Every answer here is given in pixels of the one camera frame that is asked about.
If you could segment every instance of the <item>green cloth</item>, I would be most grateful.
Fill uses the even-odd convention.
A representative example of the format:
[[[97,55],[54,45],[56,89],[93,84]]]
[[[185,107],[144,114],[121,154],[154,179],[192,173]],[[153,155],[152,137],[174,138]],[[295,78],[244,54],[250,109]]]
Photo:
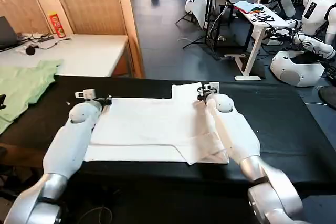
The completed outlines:
[[[37,103],[62,60],[40,61],[34,68],[0,66],[0,94],[5,94],[6,108],[0,110],[0,134],[19,117],[29,104]]]

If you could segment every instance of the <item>laptop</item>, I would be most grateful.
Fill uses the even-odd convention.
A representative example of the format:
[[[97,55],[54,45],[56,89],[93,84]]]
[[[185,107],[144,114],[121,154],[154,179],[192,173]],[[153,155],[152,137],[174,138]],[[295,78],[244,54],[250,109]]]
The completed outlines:
[[[0,17],[0,49],[14,46],[18,43],[17,35],[6,17]]]

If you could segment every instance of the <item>white towel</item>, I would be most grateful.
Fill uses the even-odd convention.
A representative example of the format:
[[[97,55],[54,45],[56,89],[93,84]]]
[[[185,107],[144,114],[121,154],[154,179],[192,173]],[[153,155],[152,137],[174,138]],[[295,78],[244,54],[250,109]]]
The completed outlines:
[[[109,112],[101,115],[94,128],[85,161],[186,161],[191,165],[207,158],[227,163],[214,121],[205,104],[197,101],[200,86],[172,86],[172,99],[113,98]]]

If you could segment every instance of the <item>black table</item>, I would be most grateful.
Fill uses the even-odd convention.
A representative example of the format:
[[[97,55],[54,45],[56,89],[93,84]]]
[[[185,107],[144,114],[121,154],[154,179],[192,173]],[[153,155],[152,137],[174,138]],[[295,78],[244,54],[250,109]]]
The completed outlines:
[[[172,84],[188,83],[67,76],[55,79],[39,102],[0,136],[0,143],[44,153],[66,122],[70,109],[80,102],[74,93],[83,89],[95,88],[97,96],[104,97],[170,98]],[[220,88],[234,99],[237,110],[255,131],[262,158],[283,170],[299,193],[333,193],[336,152],[293,87],[222,82]],[[244,189],[244,194],[251,186],[233,161],[228,165],[193,166],[174,162],[84,162],[79,174],[96,181],[175,186],[187,183],[210,189],[218,187],[226,192]]]

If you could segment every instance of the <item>white desk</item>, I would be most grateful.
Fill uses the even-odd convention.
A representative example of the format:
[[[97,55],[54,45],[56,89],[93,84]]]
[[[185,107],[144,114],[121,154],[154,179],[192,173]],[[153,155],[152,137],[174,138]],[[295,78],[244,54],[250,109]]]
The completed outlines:
[[[38,45],[52,46],[58,39]],[[0,52],[0,64],[19,67],[34,67],[41,60],[63,59],[58,67],[60,76],[111,76],[122,56],[128,37],[126,35],[72,35],[72,40],[61,41],[48,50],[36,49],[34,55],[23,54],[22,46]]]
[[[258,27],[258,35],[257,38],[255,40],[255,43],[253,45],[251,54],[248,58],[247,61],[247,65],[245,67],[245,69],[243,70],[243,64],[242,61],[240,60],[240,58],[245,58],[245,55],[225,55],[225,57],[234,57],[235,61],[238,65],[239,70],[242,73],[242,76],[235,76],[235,80],[236,81],[260,81],[260,77],[258,76],[250,76],[250,72],[251,72],[251,68],[256,60],[256,57],[258,55],[258,51],[260,49],[261,43],[263,41],[264,35],[265,35],[265,31],[266,29],[269,27],[269,24],[271,26],[274,27],[280,27],[280,28],[285,28],[288,27],[289,24],[283,20],[282,18],[280,18],[277,14],[275,14],[274,12],[272,12],[270,9],[268,9],[266,6],[261,5],[264,8],[264,14],[267,14],[271,17],[274,18],[274,21],[269,21],[269,22],[253,22],[251,20],[251,18],[254,16],[254,14],[245,14],[243,12],[241,12],[255,27]]]

